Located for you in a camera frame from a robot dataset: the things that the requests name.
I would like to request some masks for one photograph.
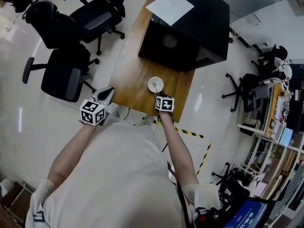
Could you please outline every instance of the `table top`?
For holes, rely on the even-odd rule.
[[[266,131],[265,131],[265,137],[267,138],[271,138],[271,134],[273,133],[271,131],[271,128],[270,128],[270,122],[271,120],[274,120],[274,122],[276,122],[276,118],[275,118],[275,112],[276,112],[276,102],[277,102],[277,96],[280,94],[280,92],[282,91],[282,88],[279,84],[276,84],[274,86],[274,89],[273,89],[273,94],[272,94],[272,105],[270,106],[271,109],[270,109],[270,116],[269,116],[269,119],[268,119],[268,122],[267,122],[267,125],[266,125]]]
[[[163,80],[163,92],[174,97],[175,122],[180,121],[194,70],[183,73],[138,57],[142,38],[152,13],[145,7],[154,0],[147,0],[140,11],[113,69],[109,86],[115,88],[113,102],[131,109],[156,115],[154,93],[148,81],[157,76]]]

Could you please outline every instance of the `screen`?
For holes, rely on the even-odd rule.
[[[268,203],[247,200],[225,228],[254,228],[267,211]]]
[[[293,130],[289,128],[284,128],[279,144],[288,147],[292,134]]]

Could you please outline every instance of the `yellow and black striped tape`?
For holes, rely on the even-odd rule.
[[[196,173],[196,175],[199,174],[200,169],[201,169],[203,163],[205,162],[205,159],[206,159],[206,157],[207,157],[207,154],[208,154],[208,152],[209,152],[209,149],[210,149],[211,145],[212,145],[212,141],[210,141],[210,144],[209,144],[209,146],[208,146],[208,148],[207,148],[207,150],[206,150],[205,156],[204,156],[203,161],[201,162],[201,164],[200,164],[200,166],[199,166],[199,170],[198,170],[198,172]]]
[[[162,126],[162,123],[160,123],[160,122],[158,122],[158,121],[156,121],[156,120],[154,120],[153,123],[154,123],[154,124],[157,124],[157,125],[159,125],[159,126]],[[176,127],[175,129],[176,129],[176,131],[178,131],[178,132],[180,132],[180,133],[186,133],[186,134],[189,134],[189,135],[192,135],[192,136],[201,138],[201,139],[204,138],[203,135],[198,134],[198,133],[194,133],[194,132],[190,132],[190,131],[187,131],[187,130],[179,129],[179,128],[177,128],[177,127]]]

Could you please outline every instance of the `person's right arm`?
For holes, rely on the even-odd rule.
[[[178,182],[181,186],[199,184],[190,152],[171,122],[170,115],[160,112],[160,116]]]

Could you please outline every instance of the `floor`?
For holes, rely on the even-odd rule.
[[[81,6],[78,0],[50,1],[67,15]],[[117,26],[118,30],[129,33],[145,1],[125,0],[126,18]],[[101,63],[90,69],[93,87],[108,86],[124,42],[118,35],[103,36],[102,55],[98,57]],[[95,58],[97,40],[85,46]],[[35,63],[46,63],[50,53],[38,33],[21,19],[21,15],[17,16],[11,6],[0,10],[0,170],[3,176],[23,180],[34,188],[47,177],[56,155],[82,127],[78,122],[78,109],[83,99],[91,94],[84,86],[80,100],[74,104],[48,96],[40,89],[43,70],[31,72],[28,84],[23,84],[21,79],[27,59],[34,57]],[[251,49],[235,42],[229,45],[227,61],[195,71],[181,121],[175,125],[204,135],[201,139],[180,133],[196,170],[212,141],[198,175],[201,183],[212,181],[211,173],[221,172],[225,162],[241,163],[248,155],[253,137],[236,127],[237,113],[230,112],[234,98],[223,100],[221,95],[233,91],[225,74],[239,78],[254,72],[250,61],[255,57]],[[131,110],[126,122],[138,124],[143,115]],[[152,129],[165,146],[163,128],[154,124]],[[168,149],[163,154],[170,161]]]

